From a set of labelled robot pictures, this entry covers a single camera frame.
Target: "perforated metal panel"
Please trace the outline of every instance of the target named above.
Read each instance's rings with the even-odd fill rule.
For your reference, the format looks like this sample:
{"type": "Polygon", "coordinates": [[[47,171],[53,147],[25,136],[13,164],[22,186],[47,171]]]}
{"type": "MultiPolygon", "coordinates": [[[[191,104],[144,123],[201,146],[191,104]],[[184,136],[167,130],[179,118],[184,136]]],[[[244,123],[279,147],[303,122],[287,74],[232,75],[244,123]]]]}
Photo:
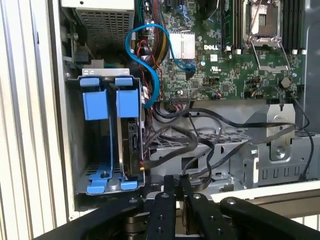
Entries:
{"type": "Polygon", "coordinates": [[[111,12],[78,9],[77,13],[92,36],[97,49],[106,46],[123,48],[126,36],[133,27],[133,11],[111,12]]]}

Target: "green circuit board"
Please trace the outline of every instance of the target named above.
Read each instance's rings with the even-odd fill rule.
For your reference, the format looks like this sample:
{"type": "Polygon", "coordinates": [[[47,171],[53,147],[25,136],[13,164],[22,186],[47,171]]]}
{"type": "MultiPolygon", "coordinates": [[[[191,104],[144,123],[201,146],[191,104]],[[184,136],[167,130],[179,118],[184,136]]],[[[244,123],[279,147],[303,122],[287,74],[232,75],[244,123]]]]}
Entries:
{"type": "MultiPolygon", "coordinates": [[[[233,54],[221,50],[222,25],[220,9],[213,16],[213,22],[203,21],[195,1],[186,1],[186,16],[176,13],[175,9],[163,6],[163,16],[169,33],[190,31],[195,34],[195,59],[185,61],[196,65],[196,72],[191,79],[180,70],[168,53],[161,67],[163,71],[164,94],[162,101],[188,98],[190,93],[200,87],[211,87],[221,93],[222,100],[246,99],[262,86],[279,88],[279,82],[288,77],[292,81],[289,89],[297,90],[302,84],[305,55],[287,54],[290,70],[273,73],[258,70],[257,61],[252,50],[233,54]]],[[[275,67],[285,65],[285,58],[280,49],[257,50],[259,61],[263,65],[275,67]]],[[[264,88],[256,93],[259,99],[278,99],[277,92],[264,88]]],[[[209,92],[195,95],[197,100],[213,99],[209,92]]]]}

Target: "motherboard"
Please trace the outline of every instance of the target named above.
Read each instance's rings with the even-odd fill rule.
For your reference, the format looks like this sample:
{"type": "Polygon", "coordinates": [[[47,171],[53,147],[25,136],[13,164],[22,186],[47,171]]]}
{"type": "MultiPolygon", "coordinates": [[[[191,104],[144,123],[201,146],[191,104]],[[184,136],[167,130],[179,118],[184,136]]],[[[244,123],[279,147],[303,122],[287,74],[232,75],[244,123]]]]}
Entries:
{"type": "MultiPolygon", "coordinates": [[[[183,102],[201,87],[219,92],[222,100],[276,100],[279,93],[274,87],[279,89],[282,98],[288,97],[288,91],[294,94],[301,91],[306,57],[301,48],[302,37],[296,32],[297,36],[293,37],[300,38],[297,44],[283,42],[294,34],[292,28],[301,28],[301,22],[297,23],[299,26],[288,23],[285,29],[285,17],[293,16],[290,12],[286,15],[282,1],[213,0],[203,3],[185,0],[175,6],[170,2],[163,1],[161,7],[174,55],[187,64],[196,65],[196,71],[192,77],[186,77],[168,53],[161,64],[164,93],[160,100],[183,102]],[[277,37],[280,44],[279,41],[275,45],[260,42],[260,39],[277,41],[277,37]]],[[[211,99],[214,99],[212,92],[204,91],[196,94],[193,100],[211,99]]]]}

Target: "silver heatsink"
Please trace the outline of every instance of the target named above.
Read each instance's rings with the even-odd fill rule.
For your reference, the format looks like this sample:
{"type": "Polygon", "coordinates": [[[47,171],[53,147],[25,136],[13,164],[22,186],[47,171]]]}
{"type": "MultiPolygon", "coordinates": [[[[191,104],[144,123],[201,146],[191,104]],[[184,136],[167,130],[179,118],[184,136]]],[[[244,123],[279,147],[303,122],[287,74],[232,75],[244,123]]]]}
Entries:
{"type": "Polygon", "coordinates": [[[192,60],[196,57],[196,37],[192,32],[170,32],[172,50],[176,59],[192,60]]]}

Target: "cpu socket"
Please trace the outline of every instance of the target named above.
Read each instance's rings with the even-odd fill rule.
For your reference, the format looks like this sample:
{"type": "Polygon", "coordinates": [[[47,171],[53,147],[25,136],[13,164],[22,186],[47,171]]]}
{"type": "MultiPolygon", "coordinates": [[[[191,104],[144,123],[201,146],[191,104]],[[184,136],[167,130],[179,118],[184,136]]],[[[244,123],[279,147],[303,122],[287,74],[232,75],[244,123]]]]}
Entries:
{"type": "Polygon", "coordinates": [[[243,40],[247,49],[252,48],[259,70],[272,73],[288,71],[290,64],[282,45],[282,0],[244,0],[243,1],[243,40]],[[256,47],[269,46],[281,49],[286,65],[263,66],[260,64],[256,47]]]}

